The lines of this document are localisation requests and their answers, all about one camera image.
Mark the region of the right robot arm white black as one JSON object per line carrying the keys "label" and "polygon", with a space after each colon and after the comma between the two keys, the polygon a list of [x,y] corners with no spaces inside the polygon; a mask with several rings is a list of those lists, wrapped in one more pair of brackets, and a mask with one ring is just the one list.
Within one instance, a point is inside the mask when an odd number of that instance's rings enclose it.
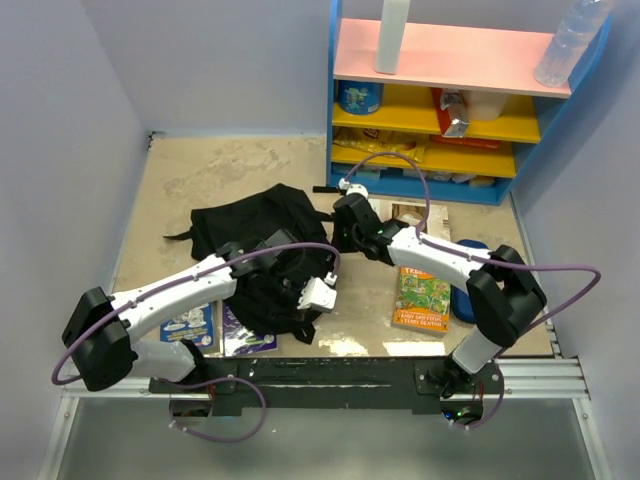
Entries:
{"label": "right robot arm white black", "polygon": [[465,292],[475,326],[426,374],[443,398],[469,392],[481,370],[513,346],[547,304],[542,288],[519,253],[464,247],[422,232],[401,220],[381,221],[365,196],[349,193],[333,204],[332,245],[372,261],[431,274]]}

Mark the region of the purple book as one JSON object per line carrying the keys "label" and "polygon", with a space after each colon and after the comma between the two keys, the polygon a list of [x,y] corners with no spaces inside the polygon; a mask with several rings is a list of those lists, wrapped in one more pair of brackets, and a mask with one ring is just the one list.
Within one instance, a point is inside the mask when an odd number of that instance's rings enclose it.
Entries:
{"label": "purple book", "polygon": [[245,327],[232,310],[222,304],[223,355],[227,358],[271,352],[278,348],[277,337],[258,335]]}

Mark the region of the blue cartoon book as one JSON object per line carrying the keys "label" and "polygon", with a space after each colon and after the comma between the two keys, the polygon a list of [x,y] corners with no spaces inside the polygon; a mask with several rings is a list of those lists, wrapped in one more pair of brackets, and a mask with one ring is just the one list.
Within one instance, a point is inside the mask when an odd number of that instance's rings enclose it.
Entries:
{"label": "blue cartoon book", "polygon": [[206,303],[171,318],[160,326],[160,340],[165,343],[190,340],[198,348],[213,346],[215,305]]}

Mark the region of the black student backpack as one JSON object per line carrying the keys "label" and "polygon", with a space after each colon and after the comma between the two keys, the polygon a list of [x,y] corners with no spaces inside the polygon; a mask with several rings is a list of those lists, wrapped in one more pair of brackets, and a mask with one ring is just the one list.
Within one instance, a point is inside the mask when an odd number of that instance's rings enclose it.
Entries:
{"label": "black student backpack", "polygon": [[322,225],[329,218],[314,208],[304,191],[276,184],[236,202],[194,209],[187,231],[164,238],[190,240],[191,257],[196,261],[214,253],[223,253],[229,259],[269,247],[306,243],[308,246],[303,249],[269,253],[234,266],[237,286],[225,304],[245,327],[257,334],[291,334],[296,340],[310,344],[315,336],[314,321],[320,313],[298,309],[289,313],[258,313],[243,309],[239,304],[239,269],[251,266],[273,273],[295,273],[305,280],[305,285],[313,277],[324,278],[334,271],[336,259]]}

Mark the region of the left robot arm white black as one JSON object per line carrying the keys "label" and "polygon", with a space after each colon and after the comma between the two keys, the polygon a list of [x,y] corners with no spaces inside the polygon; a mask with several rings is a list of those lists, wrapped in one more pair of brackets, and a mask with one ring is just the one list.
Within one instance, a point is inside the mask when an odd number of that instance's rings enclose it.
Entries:
{"label": "left robot arm white black", "polygon": [[195,348],[146,335],[167,320],[233,296],[241,275],[268,271],[285,252],[302,248],[278,231],[245,253],[229,243],[195,266],[143,287],[112,295],[100,287],[86,291],[62,334],[79,379],[91,392],[129,376],[166,379],[185,392],[200,390],[207,368]]}

